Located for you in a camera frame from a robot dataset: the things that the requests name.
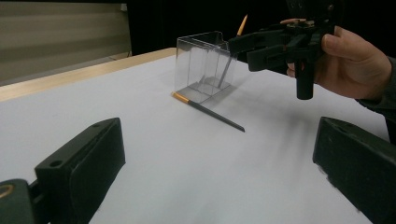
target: white table surface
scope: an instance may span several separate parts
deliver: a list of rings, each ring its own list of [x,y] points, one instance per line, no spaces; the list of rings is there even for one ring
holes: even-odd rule
[[[171,96],[175,56],[0,103],[0,180],[34,168],[103,119],[121,120],[126,164],[91,223],[370,223],[312,162],[320,117],[388,140],[382,116],[295,79],[235,67],[205,105],[242,133]]]

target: human hand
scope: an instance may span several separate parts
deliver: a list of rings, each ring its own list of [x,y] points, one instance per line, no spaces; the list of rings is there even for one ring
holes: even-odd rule
[[[390,81],[388,57],[362,37],[335,26],[334,35],[325,35],[325,52],[315,68],[315,82],[345,97],[379,101]],[[287,74],[295,76],[294,64]]]

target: sleeve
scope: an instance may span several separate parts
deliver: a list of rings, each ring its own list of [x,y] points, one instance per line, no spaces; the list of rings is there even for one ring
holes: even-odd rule
[[[396,59],[390,58],[392,64],[392,72],[390,77],[390,83],[385,88],[382,100],[373,102],[369,100],[357,100],[359,104],[364,107],[382,114],[387,120],[396,123]]]

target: wooden table edge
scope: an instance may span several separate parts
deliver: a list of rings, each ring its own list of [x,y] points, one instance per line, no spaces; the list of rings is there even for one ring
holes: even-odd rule
[[[116,72],[142,63],[148,63],[168,56],[176,55],[176,48],[160,49],[146,54],[101,63],[89,67],[63,72],[48,77],[40,77],[15,84],[0,87],[0,102],[21,97],[24,95],[49,90],[62,85],[78,82],[91,77],[98,77]]]

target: pencil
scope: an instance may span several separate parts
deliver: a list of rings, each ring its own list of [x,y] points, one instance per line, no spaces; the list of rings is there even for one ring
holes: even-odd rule
[[[241,35],[242,32],[244,31],[245,24],[247,23],[247,19],[248,19],[248,14],[247,14],[247,15],[245,16],[245,18],[242,20],[242,23],[241,23],[241,25],[239,26],[238,32],[236,33],[236,36]],[[224,71],[223,71],[223,73],[222,73],[222,75],[221,75],[218,88],[221,87],[221,84],[222,84],[222,82],[223,82],[223,79],[225,78],[225,74],[227,73],[228,68],[230,67],[230,63],[231,63],[231,60],[232,60],[232,59],[233,59],[233,56],[230,54],[230,58],[228,59],[227,64],[225,65]]]
[[[242,132],[245,132],[245,129],[242,126],[230,121],[229,119],[224,118],[223,116],[209,110],[208,108],[206,108],[198,103],[195,103],[194,101],[189,100],[187,97],[183,96],[182,94],[174,91],[174,92],[172,92],[172,95],[173,95],[173,97],[177,98],[179,101],[181,101],[185,104],[191,105],[192,107],[194,107],[198,110],[201,110],[202,112],[206,113],[207,115],[210,115],[215,119],[221,120],[224,123],[229,124]]]

